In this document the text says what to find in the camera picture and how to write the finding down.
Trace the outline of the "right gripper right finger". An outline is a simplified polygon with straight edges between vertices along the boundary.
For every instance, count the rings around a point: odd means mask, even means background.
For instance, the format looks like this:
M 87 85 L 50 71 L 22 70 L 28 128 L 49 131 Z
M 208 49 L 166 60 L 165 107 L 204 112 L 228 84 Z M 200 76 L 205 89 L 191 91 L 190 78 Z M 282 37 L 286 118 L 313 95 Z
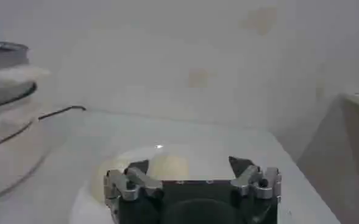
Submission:
M 282 174 L 276 167 L 267 167 L 265 170 L 255 165 L 249 159 L 229 156 L 229 163 L 234 172 L 235 179 L 230 184 L 241 196 L 248 196 L 250 193 L 255 198 L 280 200 L 282 194 Z

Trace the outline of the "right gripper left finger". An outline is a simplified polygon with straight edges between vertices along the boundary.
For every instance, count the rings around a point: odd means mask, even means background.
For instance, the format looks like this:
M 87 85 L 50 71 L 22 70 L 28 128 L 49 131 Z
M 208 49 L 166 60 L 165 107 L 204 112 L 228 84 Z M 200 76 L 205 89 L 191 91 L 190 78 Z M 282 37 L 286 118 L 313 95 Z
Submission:
M 148 197 L 163 197 L 163 182 L 147 175 L 149 160 L 130 163 L 123 171 L 111 169 L 104 175 L 104 198 L 135 201 L 141 192 Z

